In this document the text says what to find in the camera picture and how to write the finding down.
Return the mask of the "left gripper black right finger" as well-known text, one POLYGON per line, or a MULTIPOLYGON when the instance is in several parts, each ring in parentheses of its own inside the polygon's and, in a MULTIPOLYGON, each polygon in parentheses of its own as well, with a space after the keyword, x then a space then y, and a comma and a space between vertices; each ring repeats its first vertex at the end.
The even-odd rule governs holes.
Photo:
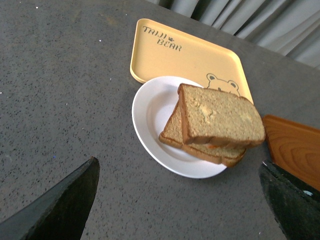
POLYGON ((320 238, 320 192, 270 160, 259 168, 260 184, 288 240, 320 238))

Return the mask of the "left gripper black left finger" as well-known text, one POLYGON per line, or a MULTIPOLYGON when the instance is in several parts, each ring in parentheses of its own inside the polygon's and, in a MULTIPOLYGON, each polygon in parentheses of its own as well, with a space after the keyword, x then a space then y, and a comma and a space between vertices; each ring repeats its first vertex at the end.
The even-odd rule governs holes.
POLYGON ((0 224, 2 240, 79 240, 95 200, 100 163, 91 157, 0 224))

